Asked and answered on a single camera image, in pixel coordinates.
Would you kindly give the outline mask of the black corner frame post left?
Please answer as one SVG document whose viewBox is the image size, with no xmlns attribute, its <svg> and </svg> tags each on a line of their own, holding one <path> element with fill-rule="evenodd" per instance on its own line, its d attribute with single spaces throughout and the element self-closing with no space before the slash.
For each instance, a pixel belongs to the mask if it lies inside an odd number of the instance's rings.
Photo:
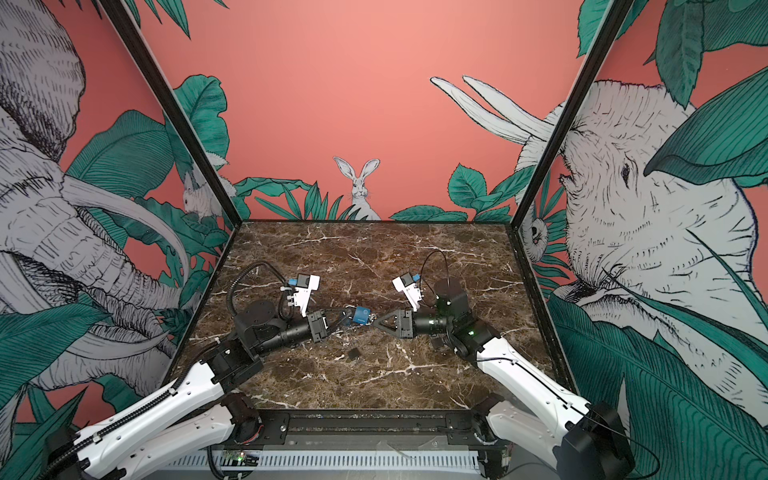
<svg viewBox="0 0 768 480">
<path fill-rule="evenodd" d="M 170 120 L 173 129 L 179 135 L 183 146 L 201 170 L 214 196 L 222 206 L 225 217 L 231 222 L 234 230 L 237 230 L 242 224 L 242 219 L 231 201 L 230 195 L 226 193 L 217 172 L 208 161 L 202 142 L 143 39 L 130 10 L 122 1 L 105 0 L 99 1 L 98 4 L 141 71 L 154 97 Z"/>
</svg>

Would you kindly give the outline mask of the black corner frame post right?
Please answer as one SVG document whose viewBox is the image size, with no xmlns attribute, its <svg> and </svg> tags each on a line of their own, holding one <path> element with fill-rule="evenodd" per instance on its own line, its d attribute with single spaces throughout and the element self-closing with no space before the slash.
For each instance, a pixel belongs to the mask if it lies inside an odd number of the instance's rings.
<svg viewBox="0 0 768 480">
<path fill-rule="evenodd" d="M 632 0 L 611 1 L 609 3 L 594 41 L 589 49 L 586 60 L 579 71 L 576 82 L 555 125 L 554 131 L 531 176 L 525 194 L 518 204 L 518 209 L 511 221 L 513 230 L 517 230 L 521 227 L 524 217 L 533 203 L 535 194 L 543 184 L 552 163 L 559 155 L 559 149 L 563 146 L 565 137 L 567 136 L 576 115 L 579 113 L 589 89 L 599 73 L 632 5 Z"/>
</svg>

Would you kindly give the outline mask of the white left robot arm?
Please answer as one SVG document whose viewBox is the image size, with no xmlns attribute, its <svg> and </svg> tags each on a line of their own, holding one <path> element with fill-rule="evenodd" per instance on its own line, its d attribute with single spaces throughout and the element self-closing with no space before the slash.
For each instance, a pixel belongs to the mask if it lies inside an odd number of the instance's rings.
<svg viewBox="0 0 768 480">
<path fill-rule="evenodd" d="M 121 413 L 45 441 L 41 479 L 141 479 L 195 450 L 223 442 L 249 445 L 264 422 L 241 384 L 263 368 L 266 355 L 326 339 L 342 323 L 325 311 L 293 323 L 270 301 L 234 314 L 234 329 L 213 342 L 174 380 Z"/>
</svg>

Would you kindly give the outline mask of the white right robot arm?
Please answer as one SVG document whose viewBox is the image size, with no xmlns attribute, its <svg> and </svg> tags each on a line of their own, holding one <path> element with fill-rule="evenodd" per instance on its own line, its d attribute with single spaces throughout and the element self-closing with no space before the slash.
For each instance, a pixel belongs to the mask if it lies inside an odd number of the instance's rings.
<svg viewBox="0 0 768 480">
<path fill-rule="evenodd" d="M 411 339 L 443 335 L 454 353 L 492 377 L 525 405 L 500 399 L 482 411 L 481 425 L 536 456 L 562 479 L 627 479 L 636 466 L 618 412 L 593 404 L 526 360 L 492 325 L 475 316 L 457 279 L 437 282 L 435 303 L 423 308 L 419 276 L 405 273 L 392 284 L 410 304 L 378 316 L 373 325 Z"/>
</svg>

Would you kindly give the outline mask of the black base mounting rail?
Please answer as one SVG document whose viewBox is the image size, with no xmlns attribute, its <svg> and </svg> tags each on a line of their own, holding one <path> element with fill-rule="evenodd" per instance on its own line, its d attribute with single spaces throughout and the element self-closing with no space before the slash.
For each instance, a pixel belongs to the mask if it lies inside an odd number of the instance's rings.
<svg viewBox="0 0 768 480">
<path fill-rule="evenodd" d="M 300 410 L 263 409 L 262 428 L 252 446 L 285 445 L 290 436 L 342 435 L 368 438 L 400 435 L 438 436 L 450 445 L 498 448 L 507 444 L 496 437 L 486 420 L 472 410 Z"/>
</svg>

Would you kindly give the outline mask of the small green circuit board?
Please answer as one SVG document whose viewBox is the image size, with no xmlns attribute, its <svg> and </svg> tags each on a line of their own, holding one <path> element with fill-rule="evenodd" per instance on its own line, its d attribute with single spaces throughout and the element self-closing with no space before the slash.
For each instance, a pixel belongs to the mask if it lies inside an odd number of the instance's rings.
<svg viewBox="0 0 768 480">
<path fill-rule="evenodd" d="M 258 463 L 259 456 L 249 452 L 224 452 L 220 460 L 220 466 L 224 469 L 255 467 Z"/>
</svg>

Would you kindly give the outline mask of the white perforated strip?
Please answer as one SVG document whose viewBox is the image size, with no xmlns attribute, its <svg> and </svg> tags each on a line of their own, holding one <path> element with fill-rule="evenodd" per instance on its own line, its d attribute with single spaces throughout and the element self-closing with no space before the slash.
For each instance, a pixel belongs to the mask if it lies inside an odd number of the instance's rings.
<svg viewBox="0 0 768 480">
<path fill-rule="evenodd" d="M 476 453 L 471 451 L 286 451 L 249 450 L 259 456 L 255 467 L 224 469 L 220 466 L 222 451 L 214 450 L 212 457 L 224 472 L 251 471 L 341 471 L 341 470 L 405 470 L 442 471 L 450 473 L 481 472 Z"/>
</svg>

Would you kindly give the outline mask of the black corner frame post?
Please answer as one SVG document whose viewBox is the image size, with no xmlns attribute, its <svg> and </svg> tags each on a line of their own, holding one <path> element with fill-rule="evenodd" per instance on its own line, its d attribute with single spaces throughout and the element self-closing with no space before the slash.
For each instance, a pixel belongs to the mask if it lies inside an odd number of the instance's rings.
<svg viewBox="0 0 768 480">
<path fill-rule="evenodd" d="M 122 1 L 105 0 L 99 1 L 98 4 L 141 71 L 154 97 L 170 120 L 173 129 L 179 135 L 183 146 L 201 170 L 214 196 L 222 206 L 225 217 L 231 222 L 234 230 L 237 230 L 242 224 L 242 219 L 231 201 L 230 195 L 226 193 L 217 172 L 208 161 L 202 142 L 143 39 L 130 10 Z"/>
<path fill-rule="evenodd" d="M 589 49 L 586 60 L 579 71 L 576 82 L 555 125 L 554 131 L 531 176 L 525 194 L 518 204 L 518 209 L 511 221 L 513 230 L 517 230 L 521 227 L 524 217 L 533 203 L 535 194 L 543 184 L 552 163 L 559 155 L 559 149 L 563 146 L 565 137 L 567 136 L 576 115 L 579 113 L 589 89 L 599 73 L 632 5 L 632 0 L 611 1 L 609 3 L 594 41 Z"/>
</svg>

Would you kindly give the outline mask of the blue padlock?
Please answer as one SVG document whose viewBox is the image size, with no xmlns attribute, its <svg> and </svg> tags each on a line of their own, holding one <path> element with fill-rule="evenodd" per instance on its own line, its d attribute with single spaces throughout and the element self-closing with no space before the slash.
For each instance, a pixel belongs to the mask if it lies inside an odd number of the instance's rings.
<svg viewBox="0 0 768 480">
<path fill-rule="evenodd" d="M 352 323 L 357 325 L 368 325 L 372 322 L 372 312 L 369 308 L 357 306 L 352 315 Z"/>
</svg>

